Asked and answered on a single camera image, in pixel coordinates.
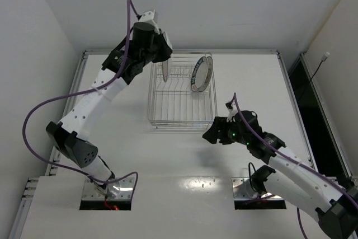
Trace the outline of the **orange sunburst plate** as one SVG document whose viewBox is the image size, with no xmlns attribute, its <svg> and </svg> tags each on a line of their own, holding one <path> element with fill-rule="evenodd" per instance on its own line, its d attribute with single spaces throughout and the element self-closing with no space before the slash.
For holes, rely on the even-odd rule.
<svg viewBox="0 0 358 239">
<path fill-rule="evenodd" d="M 167 45 L 169 46 L 169 48 L 172 49 L 172 44 L 170 42 L 170 39 L 169 39 L 167 33 L 163 32 L 163 36 L 164 36 L 164 39 L 165 39 Z M 172 68 L 171 56 L 172 56 L 172 53 L 169 54 L 169 58 L 166 61 L 162 62 L 162 76 L 163 76 L 164 82 L 167 82 L 171 68 Z"/>
</svg>

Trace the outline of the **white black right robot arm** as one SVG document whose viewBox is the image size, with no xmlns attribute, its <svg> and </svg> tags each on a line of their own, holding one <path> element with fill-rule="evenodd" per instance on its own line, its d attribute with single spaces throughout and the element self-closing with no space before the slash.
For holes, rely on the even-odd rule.
<svg viewBox="0 0 358 239">
<path fill-rule="evenodd" d="M 329 238 L 350 238 L 357 230 L 357 189 L 344 190 L 304 168 L 283 140 L 262 130 L 254 112 L 217 116 L 202 137 L 211 144 L 240 143 L 264 163 L 237 187 L 240 198 L 280 196 L 313 218 Z"/>
</svg>

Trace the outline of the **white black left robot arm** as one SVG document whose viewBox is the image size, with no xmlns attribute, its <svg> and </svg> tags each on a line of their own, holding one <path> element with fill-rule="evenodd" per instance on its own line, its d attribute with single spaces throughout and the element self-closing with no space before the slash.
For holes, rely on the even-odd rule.
<svg viewBox="0 0 358 239">
<path fill-rule="evenodd" d="M 118 196 L 120 183 L 99 156 L 98 148 L 89 142 L 91 129 L 112 100 L 147 64 L 167 61 L 172 54 L 165 33 L 155 23 L 136 22 L 130 31 L 129 44 L 121 43 L 111 51 L 89 93 L 58 123 L 51 121 L 46 127 L 55 148 L 74 162 L 108 198 Z"/>
</svg>

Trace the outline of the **dark green rimmed plate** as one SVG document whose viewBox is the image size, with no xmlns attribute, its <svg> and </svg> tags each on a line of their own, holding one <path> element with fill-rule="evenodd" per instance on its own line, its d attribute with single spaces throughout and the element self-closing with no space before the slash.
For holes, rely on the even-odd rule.
<svg viewBox="0 0 358 239">
<path fill-rule="evenodd" d="M 201 57 L 194 66 L 191 76 L 192 92 L 203 92 L 206 88 L 206 78 L 208 75 L 208 59 Z"/>
</svg>

